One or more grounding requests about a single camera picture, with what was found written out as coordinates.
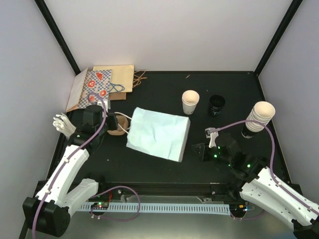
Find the gray wall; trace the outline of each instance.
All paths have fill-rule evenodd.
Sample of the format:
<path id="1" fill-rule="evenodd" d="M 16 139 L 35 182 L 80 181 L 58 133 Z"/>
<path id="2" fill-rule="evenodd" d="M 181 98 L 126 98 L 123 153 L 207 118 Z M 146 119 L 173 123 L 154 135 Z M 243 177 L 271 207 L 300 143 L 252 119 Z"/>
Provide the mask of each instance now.
<path id="1" fill-rule="evenodd" d="M 261 74 L 294 183 L 319 203 L 319 1 L 303 1 Z"/>
<path id="2" fill-rule="evenodd" d="M 22 203 L 45 179 L 74 72 L 33 0 L 0 1 L 0 238 L 16 239 Z"/>
<path id="3" fill-rule="evenodd" d="M 46 0 L 80 69 L 253 71 L 292 0 Z"/>

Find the perforated metal strip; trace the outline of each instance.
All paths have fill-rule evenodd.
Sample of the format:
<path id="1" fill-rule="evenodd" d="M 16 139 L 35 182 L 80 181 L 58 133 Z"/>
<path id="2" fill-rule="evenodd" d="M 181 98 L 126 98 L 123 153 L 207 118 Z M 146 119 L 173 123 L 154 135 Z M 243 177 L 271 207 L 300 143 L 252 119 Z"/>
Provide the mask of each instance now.
<path id="1" fill-rule="evenodd" d="M 94 202 L 82 204 L 77 211 L 89 212 Z M 134 213 L 138 203 L 110 203 L 109 208 L 94 209 L 94 212 Z M 168 203 L 141 203 L 141 213 L 185 213 L 185 214 L 219 214 L 230 215 L 229 205 L 220 204 L 168 204 Z"/>

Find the purple cable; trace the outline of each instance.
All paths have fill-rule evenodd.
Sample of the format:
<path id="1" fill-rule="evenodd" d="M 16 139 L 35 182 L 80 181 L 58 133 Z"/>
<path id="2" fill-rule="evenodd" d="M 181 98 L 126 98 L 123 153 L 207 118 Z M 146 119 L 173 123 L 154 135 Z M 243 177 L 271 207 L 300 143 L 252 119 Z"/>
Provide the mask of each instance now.
<path id="1" fill-rule="evenodd" d="M 102 99 L 102 97 L 100 97 L 98 94 L 94 93 L 94 92 L 91 92 L 88 94 L 88 100 L 90 101 L 89 97 L 90 95 L 95 95 L 102 103 L 102 106 L 103 106 L 103 111 L 104 111 L 104 117 L 103 117 L 103 120 L 102 120 L 102 123 L 100 125 L 100 127 L 98 128 L 98 130 L 87 140 L 85 141 L 82 145 L 80 145 L 76 150 L 74 150 L 68 157 L 67 159 L 70 159 L 72 158 L 72 156 L 74 156 L 80 149 L 82 149 L 84 146 L 86 146 L 92 139 L 95 138 L 95 136 L 101 131 L 101 129 L 103 128 L 104 124 L 105 124 L 105 121 L 106 121 L 106 117 L 107 117 L 107 112 L 106 112 L 106 106 L 104 104 L 104 101 Z M 58 171 L 56 172 L 56 174 L 54 175 L 49 187 L 48 187 L 48 191 L 50 191 L 53 187 L 53 184 L 55 183 L 56 179 L 58 178 L 59 174 L 61 173 L 62 169 L 64 168 L 64 166 L 66 165 L 67 163 L 64 162 L 61 167 L 58 169 Z M 37 223 L 37 220 L 38 220 L 38 217 L 39 217 L 39 214 L 40 214 L 40 210 L 44 204 L 44 201 L 45 199 L 47 198 L 49 194 L 48 193 L 45 193 L 41 202 L 39 203 L 39 206 L 38 208 L 36 209 L 36 212 L 35 212 L 35 215 L 34 215 L 34 218 L 33 218 L 33 224 L 32 224 L 32 237 L 33 239 L 36 239 L 36 223 Z"/>
<path id="2" fill-rule="evenodd" d="M 128 222 L 128 221 L 131 221 L 131 220 L 135 219 L 135 218 L 138 216 L 138 214 L 139 214 L 139 212 L 140 212 L 140 210 L 141 210 L 140 197 L 138 196 L 137 192 L 134 191 L 134 190 L 133 190 L 132 188 L 130 188 L 130 187 L 127 187 L 127 186 L 116 186 L 116 187 L 113 187 L 113 188 L 110 188 L 110 189 L 104 191 L 103 193 L 99 193 L 99 194 L 97 194 L 97 195 L 94 195 L 94 196 L 91 197 L 91 198 L 95 198 L 95 197 L 101 196 L 101 195 L 106 194 L 106 193 L 108 193 L 108 192 L 110 192 L 110 191 L 112 191 L 112 190 L 114 190 L 114 189 L 117 189 L 117 188 L 126 188 L 126 189 L 129 189 L 129 190 L 132 191 L 132 192 L 135 194 L 135 196 L 137 197 L 139 206 L 138 206 L 138 210 L 136 211 L 136 213 L 134 214 L 134 216 L 132 216 L 132 217 L 130 217 L 130 218 L 127 218 L 127 219 L 117 219 L 117 218 L 101 217 L 101 216 L 97 216 L 97 215 L 94 215 L 94 214 L 93 214 L 93 208 L 91 209 L 91 212 L 90 212 L 92 216 L 94 216 L 94 217 L 100 217 L 100 218 L 103 218 L 103 219 L 108 219 L 108 220 L 112 220 L 112 221 L 116 221 L 116 222 Z"/>
<path id="3" fill-rule="evenodd" d="M 261 218 L 264 214 L 265 214 L 266 211 L 262 211 L 261 214 L 255 216 L 255 217 L 252 217 L 252 218 L 236 218 L 232 213 L 230 213 L 230 216 L 233 218 L 233 219 L 238 219 L 238 220 L 241 220 L 241 221 L 251 221 L 251 220 L 256 220 L 256 219 L 259 219 Z"/>
<path id="4" fill-rule="evenodd" d="M 241 124 L 241 123 L 246 123 L 246 122 L 253 122 L 253 123 L 257 123 L 262 125 L 265 130 L 268 132 L 270 139 L 271 139 L 271 145 L 272 145 L 272 151 L 271 151 L 271 156 L 270 156 L 270 174 L 272 179 L 274 180 L 274 182 L 282 189 L 284 190 L 287 194 L 289 194 L 292 198 L 294 198 L 297 202 L 301 203 L 303 206 L 305 206 L 308 210 L 312 211 L 313 213 L 317 214 L 319 216 L 319 212 L 317 212 L 316 210 L 314 210 L 312 207 L 310 207 L 307 203 L 305 203 L 304 201 L 300 200 L 298 197 L 296 197 L 293 193 L 291 193 L 287 188 L 285 188 L 283 185 L 278 184 L 279 181 L 275 178 L 275 174 L 274 174 L 274 170 L 273 170 L 273 164 L 274 164 L 274 156 L 275 156 L 275 140 L 273 137 L 273 134 L 271 133 L 270 129 L 265 126 L 264 124 L 260 123 L 259 121 L 256 120 L 241 120 L 235 123 L 231 123 L 229 125 L 226 125 L 222 128 L 217 128 L 215 131 L 220 131 L 220 130 L 224 130 L 226 128 Z"/>

